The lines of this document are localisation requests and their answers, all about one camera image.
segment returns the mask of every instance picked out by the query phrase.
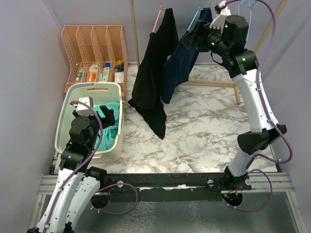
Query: marble floor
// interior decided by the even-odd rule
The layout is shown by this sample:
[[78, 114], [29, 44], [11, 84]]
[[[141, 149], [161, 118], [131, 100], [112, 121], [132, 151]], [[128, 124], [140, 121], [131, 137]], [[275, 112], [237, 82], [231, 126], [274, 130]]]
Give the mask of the marble floor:
[[[130, 100], [137, 66], [130, 66], [126, 99]], [[220, 66], [195, 66], [190, 78], [229, 80]], [[244, 104], [236, 104], [233, 88], [180, 85], [165, 105], [166, 136], [158, 138], [133, 107], [124, 101], [122, 157], [99, 167], [109, 173], [222, 172], [238, 149], [238, 134], [249, 131]], [[272, 156], [270, 148], [263, 154]], [[250, 169], [276, 171], [257, 158]]]

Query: black metal bar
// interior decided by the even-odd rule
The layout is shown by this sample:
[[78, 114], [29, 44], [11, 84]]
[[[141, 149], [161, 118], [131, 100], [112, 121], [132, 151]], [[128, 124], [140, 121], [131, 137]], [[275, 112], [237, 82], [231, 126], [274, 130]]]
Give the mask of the black metal bar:
[[[178, 187], [186, 185], [190, 187], [206, 187], [209, 191], [227, 190], [224, 186], [215, 188], [207, 184], [208, 180], [217, 183], [224, 176], [223, 173], [161, 173], [161, 174], [107, 174], [110, 184], [122, 181], [130, 183], [134, 187]], [[239, 190], [250, 190], [251, 186], [242, 183]]]
[[[194, 201], [194, 200], [208, 200], [208, 201], [221, 201], [221, 192], [210, 192], [207, 188], [187, 188], [187, 189], [173, 189], [166, 190], [163, 188], [152, 188], [139, 190], [138, 201]], [[134, 202], [135, 193], [132, 188], [124, 186], [123, 188], [111, 189], [112, 202]]]

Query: dark blue clothing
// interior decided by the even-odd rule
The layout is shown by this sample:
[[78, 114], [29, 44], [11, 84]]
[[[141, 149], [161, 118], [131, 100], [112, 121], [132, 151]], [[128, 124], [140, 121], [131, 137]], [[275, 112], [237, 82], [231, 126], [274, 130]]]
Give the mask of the dark blue clothing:
[[[213, 19], [210, 8], [204, 8], [199, 19], [211, 22]], [[163, 66], [161, 99], [164, 103], [170, 103], [175, 88], [189, 80], [190, 72], [198, 55], [199, 52], [196, 49], [189, 50], [181, 40], [179, 41], [174, 53]]]

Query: black shirt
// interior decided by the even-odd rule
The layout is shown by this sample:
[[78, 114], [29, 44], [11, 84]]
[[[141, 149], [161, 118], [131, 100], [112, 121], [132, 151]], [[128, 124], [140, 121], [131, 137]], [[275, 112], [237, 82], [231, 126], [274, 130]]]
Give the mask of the black shirt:
[[165, 136], [166, 114], [160, 95], [163, 84], [163, 65], [178, 44], [173, 9], [165, 11], [162, 23], [156, 33], [150, 33], [147, 50], [142, 60], [129, 104], [142, 115], [150, 128], [161, 139]]

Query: cloth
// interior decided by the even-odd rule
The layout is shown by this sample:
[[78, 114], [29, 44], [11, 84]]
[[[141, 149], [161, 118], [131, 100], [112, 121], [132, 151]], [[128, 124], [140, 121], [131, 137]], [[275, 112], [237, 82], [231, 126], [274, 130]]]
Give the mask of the cloth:
[[178, 44], [172, 8], [165, 11], [156, 33], [150, 33], [147, 50], [142, 60], [129, 104], [142, 115], [149, 127], [161, 139], [165, 136], [166, 114], [161, 102], [163, 65]]
[[[120, 103], [119, 102], [109, 102], [105, 103], [108, 109], [113, 109], [113, 116], [115, 117], [116, 124], [112, 126], [108, 126], [104, 129], [104, 137], [100, 146], [98, 147], [98, 151], [108, 150], [113, 147], [116, 141], [116, 137], [118, 135], [119, 130], [119, 119], [120, 119]], [[101, 117], [105, 117], [105, 114], [101, 111], [100, 105], [94, 106], [94, 110], [98, 111], [98, 114]], [[97, 146], [99, 142], [99, 137], [96, 139], [95, 146]]]
[[[210, 8], [204, 8], [200, 13], [199, 19], [211, 22], [213, 19]], [[196, 49], [189, 50], [181, 40], [179, 41], [176, 50], [163, 67], [161, 99], [164, 103], [169, 104], [175, 88], [189, 80], [190, 72], [198, 55], [199, 52]]]

